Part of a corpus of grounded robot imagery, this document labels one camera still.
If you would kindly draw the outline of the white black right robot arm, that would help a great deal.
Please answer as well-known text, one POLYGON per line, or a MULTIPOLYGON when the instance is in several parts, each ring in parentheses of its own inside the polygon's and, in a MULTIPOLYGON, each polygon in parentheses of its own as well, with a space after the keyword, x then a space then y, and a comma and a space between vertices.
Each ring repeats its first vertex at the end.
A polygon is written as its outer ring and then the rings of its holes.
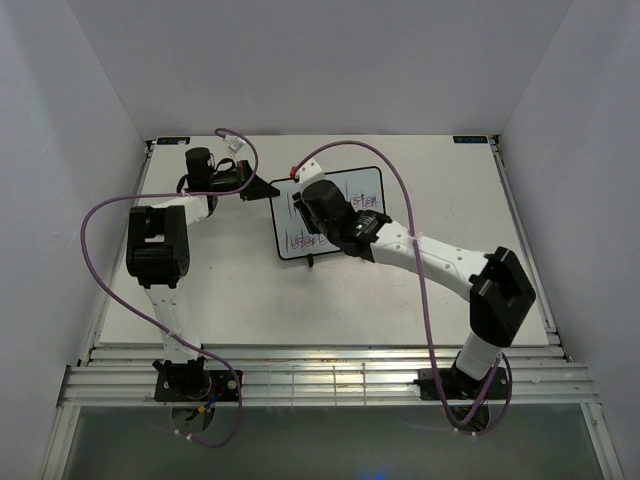
POLYGON ((487 386, 488 372, 512 345, 536 300, 513 251, 498 247, 483 253, 413 236, 384 214, 355 210, 326 179, 294 194, 293 203, 308 230, 325 236, 345 255, 416 273, 467 301, 471 333, 454 362, 451 382, 464 397, 487 386))

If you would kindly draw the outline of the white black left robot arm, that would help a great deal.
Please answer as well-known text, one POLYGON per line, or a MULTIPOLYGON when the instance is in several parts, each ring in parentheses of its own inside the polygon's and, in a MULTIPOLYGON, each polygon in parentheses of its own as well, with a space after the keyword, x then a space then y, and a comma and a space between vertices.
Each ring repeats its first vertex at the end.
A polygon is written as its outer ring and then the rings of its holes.
POLYGON ((189 149, 185 157, 187 173, 178 182, 178 197, 130 210, 125 260, 161 325, 164 358, 154 367, 168 388, 197 400, 210 392, 212 376, 204 369, 181 286, 190 268, 188 227, 212 216, 219 193, 237 190, 242 200, 254 201, 275 198, 280 191, 257 176, 246 160, 216 162, 206 147, 189 149))

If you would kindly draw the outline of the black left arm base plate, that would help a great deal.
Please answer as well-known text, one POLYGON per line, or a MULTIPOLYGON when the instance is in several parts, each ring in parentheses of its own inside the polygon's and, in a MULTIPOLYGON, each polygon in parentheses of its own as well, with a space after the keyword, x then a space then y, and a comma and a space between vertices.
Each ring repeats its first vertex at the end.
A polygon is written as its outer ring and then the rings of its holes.
POLYGON ((236 370, 235 376, 228 370, 203 370, 196 374, 159 373, 153 400, 206 403, 216 398, 221 402, 237 402, 242 383, 242 370, 236 370))

